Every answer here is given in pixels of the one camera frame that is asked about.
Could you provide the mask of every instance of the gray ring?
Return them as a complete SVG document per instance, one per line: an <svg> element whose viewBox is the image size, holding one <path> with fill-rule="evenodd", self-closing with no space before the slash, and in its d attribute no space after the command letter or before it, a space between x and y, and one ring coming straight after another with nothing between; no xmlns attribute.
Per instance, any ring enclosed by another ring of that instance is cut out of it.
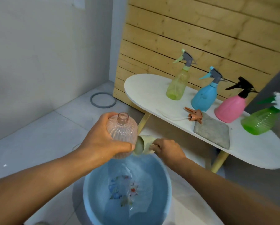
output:
<svg viewBox="0 0 280 225"><path fill-rule="evenodd" d="M112 105L109 105L109 106L99 106L97 104L95 104L93 102L93 97L96 96L96 95L99 95L99 94L106 94L106 95L110 95L113 97L113 95L111 93L108 93L108 92L97 92L97 93L94 93L93 95L91 95L91 98L90 98L90 103L93 105L93 106L96 106L98 108L110 108L112 106L115 106L116 102L117 102L117 99L115 97L114 98L114 103Z"/></svg>

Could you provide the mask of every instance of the spray nozzle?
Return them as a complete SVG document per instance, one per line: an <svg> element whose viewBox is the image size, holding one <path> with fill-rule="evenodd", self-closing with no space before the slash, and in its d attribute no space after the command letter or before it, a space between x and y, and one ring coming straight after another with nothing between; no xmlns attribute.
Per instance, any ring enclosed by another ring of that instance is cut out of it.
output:
<svg viewBox="0 0 280 225"><path fill-rule="evenodd" d="M182 49L182 55L173 63L178 63L179 61L186 61L185 66L187 67L190 67L193 61L193 64L196 64L194 58L185 49Z"/></svg>
<svg viewBox="0 0 280 225"><path fill-rule="evenodd" d="M253 87L253 85L251 83L249 83L246 79L244 79L242 76L238 77L239 82L236 83L235 85L226 88L226 90L231 90L234 88L241 88L244 89L242 92L240 92L238 95L241 98L246 98L248 96L248 94L250 92L256 92L258 93L255 88Z"/></svg>
<svg viewBox="0 0 280 225"><path fill-rule="evenodd" d="M273 94L274 96L264 99L259 103L276 103L274 107L280 109L280 93L275 91Z"/></svg>
<svg viewBox="0 0 280 225"><path fill-rule="evenodd" d="M201 77L200 80L208 77L214 78L213 82L216 84L218 84L220 81L225 81L221 73L218 72L213 66L210 67L210 72L208 72L207 75Z"/></svg>

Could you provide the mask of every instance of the left hand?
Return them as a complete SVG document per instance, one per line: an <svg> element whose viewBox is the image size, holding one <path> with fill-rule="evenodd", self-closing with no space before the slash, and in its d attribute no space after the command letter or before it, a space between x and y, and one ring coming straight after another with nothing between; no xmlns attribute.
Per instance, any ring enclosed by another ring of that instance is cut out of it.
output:
<svg viewBox="0 0 280 225"><path fill-rule="evenodd" d="M73 156L76 162L84 166L85 174L108 162L119 152L130 152L134 145L129 142L113 140L107 131L107 123L116 112L105 113L88 132L82 144L68 156Z"/></svg>

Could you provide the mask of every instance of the bottle opening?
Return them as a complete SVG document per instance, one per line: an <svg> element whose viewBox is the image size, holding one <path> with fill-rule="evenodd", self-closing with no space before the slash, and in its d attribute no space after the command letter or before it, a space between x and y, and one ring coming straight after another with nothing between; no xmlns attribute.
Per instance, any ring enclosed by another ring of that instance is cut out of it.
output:
<svg viewBox="0 0 280 225"><path fill-rule="evenodd" d="M121 112L118 114L117 122L119 125L126 125L128 123L128 114Z"/></svg>

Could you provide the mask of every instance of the table leg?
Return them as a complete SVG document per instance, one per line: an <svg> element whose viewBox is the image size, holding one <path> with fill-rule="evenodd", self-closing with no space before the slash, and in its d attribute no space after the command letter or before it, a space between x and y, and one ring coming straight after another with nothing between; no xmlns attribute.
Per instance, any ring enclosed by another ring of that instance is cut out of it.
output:
<svg viewBox="0 0 280 225"><path fill-rule="evenodd" d="M138 134L142 131L143 127L145 126L147 120L151 116L151 113L146 112L143 118L141 119L140 123L138 124Z"/></svg>
<svg viewBox="0 0 280 225"><path fill-rule="evenodd" d="M229 153L227 153L225 151L220 151L220 153L218 154L217 158L215 159L215 161L213 162L213 164L211 166L211 171L214 173L217 173L219 168L222 166L224 161L227 159L228 155L229 155Z"/></svg>

